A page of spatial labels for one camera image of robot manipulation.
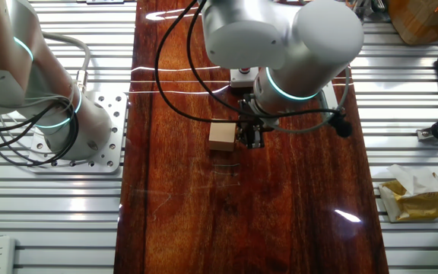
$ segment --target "cardboard box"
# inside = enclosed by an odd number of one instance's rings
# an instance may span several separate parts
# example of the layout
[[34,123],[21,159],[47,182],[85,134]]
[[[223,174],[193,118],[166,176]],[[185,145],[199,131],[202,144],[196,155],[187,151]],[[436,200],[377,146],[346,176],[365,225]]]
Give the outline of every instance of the cardboard box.
[[438,40],[438,0],[391,0],[389,16],[409,45]]

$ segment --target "small wooden block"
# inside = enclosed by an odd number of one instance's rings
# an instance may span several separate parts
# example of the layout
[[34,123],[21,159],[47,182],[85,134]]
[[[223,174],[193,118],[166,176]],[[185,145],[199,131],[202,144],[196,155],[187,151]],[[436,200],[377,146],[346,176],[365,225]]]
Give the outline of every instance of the small wooden block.
[[233,151],[236,140],[235,123],[211,123],[209,148],[218,151]]

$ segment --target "white mounting plate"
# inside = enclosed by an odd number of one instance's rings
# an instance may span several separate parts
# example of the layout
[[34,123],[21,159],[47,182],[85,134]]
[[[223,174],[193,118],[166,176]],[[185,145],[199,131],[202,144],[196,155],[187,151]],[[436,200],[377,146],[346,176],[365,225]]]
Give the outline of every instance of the white mounting plate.
[[258,68],[251,68],[246,74],[241,73],[239,69],[231,69],[230,80],[232,88],[252,88],[258,75]]
[[[121,147],[124,136],[126,107],[128,97],[126,94],[107,94],[104,92],[89,92],[89,98],[102,106],[111,118],[112,130],[109,141],[93,157],[83,161],[58,160],[56,166],[44,164],[39,167],[29,167],[35,174],[112,174],[119,168],[121,162]],[[45,161],[52,157],[52,152],[41,135],[35,134],[31,142],[31,148],[35,151],[48,152],[47,157],[43,154],[30,152],[30,158]]]

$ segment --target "white cable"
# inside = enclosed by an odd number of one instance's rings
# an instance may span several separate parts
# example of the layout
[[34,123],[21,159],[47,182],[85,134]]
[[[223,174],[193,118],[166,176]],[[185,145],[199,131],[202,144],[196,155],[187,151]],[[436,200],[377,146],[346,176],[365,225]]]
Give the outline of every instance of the white cable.
[[83,51],[85,53],[85,57],[84,57],[84,64],[82,64],[81,70],[87,71],[87,68],[89,67],[89,62],[90,62],[90,49],[89,49],[89,46],[87,46],[84,42],[77,40],[75,38],[67,37],[64,35],[57,34],[57,33],[43,32],[43,37],[45,37],[46,39],[70,43],[70,44],[76,45],[76,46],[80,47],[81,49],[83,49]]
[[[339,105],[336,108],[336,110],[341,110],[341,108],[344,106],[344,102],[346,101],[346,98],[348,97],[348,93],[349,93],[349,84],[351,82],[351,79],[350,79],[351,76],[350,76],[350,71],[349,71],[348,67],[346,67],[345,73],[346,73],[346,85],[344,88],[344,93],[342,94],[342,98],[339,101]],[[333,116],[334,116],[334,114],[331,114],[327,119],[322,121],[322,123],[320,123],[319,125],[310,127],[308,129],[284,129],[284,128],[281,128],[280,126],[276,126],[275,124],[271,123],[271,121],[268,119],[264,119],[264,118],[260,118],[260,119],[265,123],[265,125],[271,127],[272,129],[275,129],[275,130],[278,130],[281,132],[286,132],[286,133],[303,134],[303,133],[312,132],[314,130],[317,130],[317,129],[327,125],[331,121]]]

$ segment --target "wooden tabletop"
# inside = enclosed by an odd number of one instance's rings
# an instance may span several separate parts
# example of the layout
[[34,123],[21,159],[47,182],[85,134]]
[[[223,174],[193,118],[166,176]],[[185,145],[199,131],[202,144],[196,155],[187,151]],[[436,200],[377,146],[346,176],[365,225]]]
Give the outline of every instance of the wooden tabletop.
[[[153,76],[158,43],[187,4],[138,0],[115,273],[388,273],[352,86],[348,139],[325,127],[265,133],[261,149],[236,144],[235,152],[210,151],[210,125],[174,113]],[[190,21],[184,18],[163,48],[163,89],[194,116],[237,118],[187,70]],[[203,79],[236,104],[229,72],[206,56],[200,21],[192,48]],[[339,97],[344,81],[335,79]],[[281,125],[320,121],[309,114]]]

